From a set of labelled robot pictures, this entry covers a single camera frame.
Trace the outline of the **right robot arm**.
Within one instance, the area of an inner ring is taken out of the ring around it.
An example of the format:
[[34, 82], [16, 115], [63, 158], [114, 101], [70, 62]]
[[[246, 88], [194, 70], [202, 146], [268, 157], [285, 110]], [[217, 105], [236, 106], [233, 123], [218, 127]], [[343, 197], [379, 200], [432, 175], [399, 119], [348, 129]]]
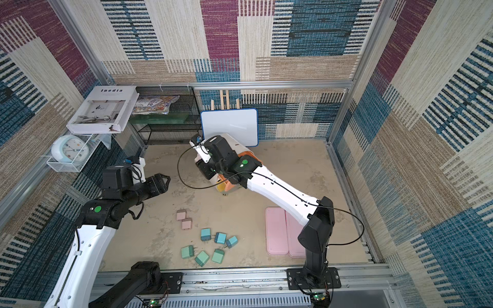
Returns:
[[306, 258], [301, 277], [297, 279], [300, 287], [315, 289], [333, 284], [327, 278], [327, 244], [335, 225], [330, 199], [304, 194], [276, 177], [250, 150], [226, 133], [208, 140], [196, 134], [189, 144], [197, 152], [197, 168], [213, 186], [241, 186], [258, 193], [302, 226], [298, 241], [305, 249]]

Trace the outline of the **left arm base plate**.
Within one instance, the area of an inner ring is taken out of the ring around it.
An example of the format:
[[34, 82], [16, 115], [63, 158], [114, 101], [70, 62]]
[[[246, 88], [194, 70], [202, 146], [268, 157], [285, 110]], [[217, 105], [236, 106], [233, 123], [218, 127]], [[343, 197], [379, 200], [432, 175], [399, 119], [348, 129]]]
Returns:
[[177, 295], [181, 292], [183, 272], [162, 272], [155, 295]]

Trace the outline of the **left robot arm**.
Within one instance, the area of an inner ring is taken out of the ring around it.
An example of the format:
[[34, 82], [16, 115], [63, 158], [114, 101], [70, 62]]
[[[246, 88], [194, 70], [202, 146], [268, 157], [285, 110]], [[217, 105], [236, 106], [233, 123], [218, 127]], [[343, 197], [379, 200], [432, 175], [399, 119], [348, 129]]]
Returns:
[[95, 300], [91, 291], [103, 256], [122, 219], [131, 208], [167, 192], [171, 178], [157, 173], [145, 177], [137, 165], [111, 166], [103, 171], [101, 196], [88, 201], [75, 222], [68, 259], [46, 307], [125, 307], [141, 293], [159, 292], [164, 279], [159, 263], [138, 262], [117, 284]]

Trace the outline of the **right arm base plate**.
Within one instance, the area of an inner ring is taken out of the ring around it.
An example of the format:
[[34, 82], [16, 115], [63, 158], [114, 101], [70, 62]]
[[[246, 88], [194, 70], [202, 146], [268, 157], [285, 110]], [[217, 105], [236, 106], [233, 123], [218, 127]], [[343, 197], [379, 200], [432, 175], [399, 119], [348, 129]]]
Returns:
[[288, 268], [286, 270], [289, 290], [339, 289], [342, 287], [339, 272], [335, 267], [328, 267], [316, 276], [304, 268]]

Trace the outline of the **white round drawer cabinet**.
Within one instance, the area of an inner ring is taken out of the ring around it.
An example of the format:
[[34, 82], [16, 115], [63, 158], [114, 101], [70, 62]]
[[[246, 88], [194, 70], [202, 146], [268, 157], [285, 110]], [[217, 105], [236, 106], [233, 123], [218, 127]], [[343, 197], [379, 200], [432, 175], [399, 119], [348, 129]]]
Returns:
[[227, 133], [208, 140], [196, 134], [189, 143], [197, 152], [197, 168], [224, 196], [240, 187], [247, 188], [252, 172], [263, 165], [252, 151]]

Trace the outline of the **pink plug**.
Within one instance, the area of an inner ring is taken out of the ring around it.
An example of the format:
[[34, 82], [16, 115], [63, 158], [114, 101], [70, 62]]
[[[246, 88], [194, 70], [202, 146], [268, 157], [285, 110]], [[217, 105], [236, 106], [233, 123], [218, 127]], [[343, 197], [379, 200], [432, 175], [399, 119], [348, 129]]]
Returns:
[[187, 210], [181, 209], [178, 210], [176, 213], [176, 219], [177, 221], [182, 221], [187, 218]]
[[182, 230], [190, 230], [193, 227], [193, 221], [191, 218], [185, 218], [181, 221]]

